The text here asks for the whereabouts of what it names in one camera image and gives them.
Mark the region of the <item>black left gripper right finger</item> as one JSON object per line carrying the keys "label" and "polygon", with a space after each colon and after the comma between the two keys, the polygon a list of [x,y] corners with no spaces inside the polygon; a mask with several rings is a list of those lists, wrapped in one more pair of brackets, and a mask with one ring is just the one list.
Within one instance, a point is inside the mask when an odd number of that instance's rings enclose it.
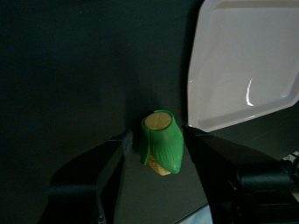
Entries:
{"label": "black left gripper right finger", "polygon": [[187,127],[214,224],[291,224],[291,163]]}

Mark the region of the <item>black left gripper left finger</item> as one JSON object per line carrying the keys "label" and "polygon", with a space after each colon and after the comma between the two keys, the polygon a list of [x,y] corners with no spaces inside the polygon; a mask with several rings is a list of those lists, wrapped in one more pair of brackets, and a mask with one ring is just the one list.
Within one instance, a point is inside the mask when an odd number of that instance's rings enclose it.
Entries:
{"label": "black left gripper left finger", "polygon": [[37,224],[116,224],[125,159],[133,134],[112,137],[53,174]]}

